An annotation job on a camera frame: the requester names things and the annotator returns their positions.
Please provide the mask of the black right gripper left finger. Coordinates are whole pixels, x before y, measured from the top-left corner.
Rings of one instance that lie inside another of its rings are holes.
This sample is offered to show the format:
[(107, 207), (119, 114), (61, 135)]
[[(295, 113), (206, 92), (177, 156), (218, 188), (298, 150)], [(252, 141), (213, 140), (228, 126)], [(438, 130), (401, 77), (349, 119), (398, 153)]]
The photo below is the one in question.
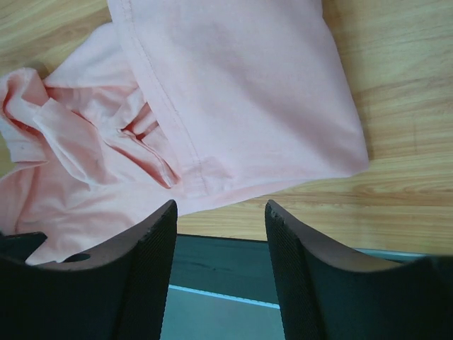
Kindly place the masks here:
[(42, 232), (1, 237), (2, 339), (158, 339), (177, 236), (170, 200), (61, 263), (25, 261)]

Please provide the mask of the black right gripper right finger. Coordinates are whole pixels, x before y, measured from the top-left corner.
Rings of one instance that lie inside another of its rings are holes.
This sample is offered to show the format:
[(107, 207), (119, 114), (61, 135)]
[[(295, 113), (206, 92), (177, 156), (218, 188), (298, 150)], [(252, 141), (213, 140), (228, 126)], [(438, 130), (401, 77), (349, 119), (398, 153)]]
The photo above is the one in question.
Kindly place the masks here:
[(450, 256), (370, 256), (274, 201), (265, 228), (286, 339), (452, 338)]

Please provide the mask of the pink t-shirt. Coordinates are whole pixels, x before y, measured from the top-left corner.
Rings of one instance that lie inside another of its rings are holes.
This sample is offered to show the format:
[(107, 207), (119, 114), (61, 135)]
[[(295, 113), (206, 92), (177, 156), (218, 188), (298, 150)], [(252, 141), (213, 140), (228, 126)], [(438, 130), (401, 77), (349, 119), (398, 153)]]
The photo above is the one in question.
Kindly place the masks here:
[(367, 170), (320, 1), (110, 1), (56, 70), (1, 78), (1, 231), (61, 262), (180, 215)]

